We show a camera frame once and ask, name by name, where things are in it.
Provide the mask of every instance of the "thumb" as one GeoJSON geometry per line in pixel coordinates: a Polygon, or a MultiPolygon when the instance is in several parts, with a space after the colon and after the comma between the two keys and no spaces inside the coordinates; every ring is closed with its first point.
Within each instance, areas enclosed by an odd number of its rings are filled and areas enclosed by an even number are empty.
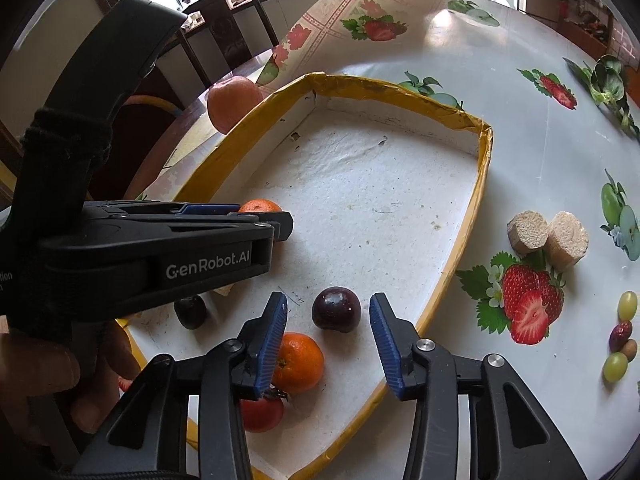
{"type": "Polygon", "coordinates": [[[62,345],[0,333],[0,388],[36,397],[73,388],[80,366],[62,345]]]}

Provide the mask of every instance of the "bread piece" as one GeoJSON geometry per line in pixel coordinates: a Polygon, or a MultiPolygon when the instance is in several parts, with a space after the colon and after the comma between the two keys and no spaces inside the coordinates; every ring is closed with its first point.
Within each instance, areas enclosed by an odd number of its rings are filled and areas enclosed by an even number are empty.
{"type": "Polygon", "coordinates": [[[549,238],[545,244],[547,261],[558,272],[574,266],[587,252],[589,235],[571,213],[559,212],[549,224],[549,238]]]}
{"type": "Polygon", "coordinates": [[[228,285],[219,286],[218,288],[214,288],[213,291],[217,292],[220,296],[227,297],[231,292],[231,287],[234,286],[233,283],[229,283],[228,285]]]}
{"type": "Polygon", "coordinates": [[[529,254],[541,249],[549,235],[545,218],[535,211],[524,211],[507,224],[507,236],[511,247],[518,254],[529,254]]]}

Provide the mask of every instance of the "human hand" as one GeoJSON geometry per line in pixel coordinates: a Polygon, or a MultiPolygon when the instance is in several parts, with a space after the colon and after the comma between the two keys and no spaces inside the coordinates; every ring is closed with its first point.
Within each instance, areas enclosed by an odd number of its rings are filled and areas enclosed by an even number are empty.
{"type": "MultiPolygon", "coordinates": [[[[0,409],[18,436],[46,445],[29,415],[27,397],[76,386],[78,361],[62,345],[8,332],[6,318],[0,317],[0,409]]],[[[71,404],[71,417],[78,428],[95,433],[120,398],[118,376],[132,380],[139,372],[127,333],[115,321],[109,322],[95,374],[71,404]]]]}

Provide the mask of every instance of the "red tomato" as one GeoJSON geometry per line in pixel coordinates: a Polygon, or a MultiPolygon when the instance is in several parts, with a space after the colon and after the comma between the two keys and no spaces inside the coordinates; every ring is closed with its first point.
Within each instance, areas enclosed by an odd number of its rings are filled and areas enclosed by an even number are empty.
{"type": "Polygon", "coordinates": [[[244,429],[251,433],[262,433],[275,428],[284,415],[282,399],[240,400],[240,412],[244,429]]]}

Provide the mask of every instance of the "dark purple plum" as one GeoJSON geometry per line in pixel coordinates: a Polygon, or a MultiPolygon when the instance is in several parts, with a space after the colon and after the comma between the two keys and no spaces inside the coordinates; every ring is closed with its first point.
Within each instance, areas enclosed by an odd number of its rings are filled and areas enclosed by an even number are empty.
{"type": "Polygon", "coordinates": [[[360,300],[343,286],[330,286],[314,301],[311,317],[318,328],[349,333],[360,322],[360,300]]]}
{"type": "Polygon", "coordinates": [[[174,310],[180,324],[189,330],[201,327],[207,318],[207,307],[200,296],[174,301],[174,310]]]}

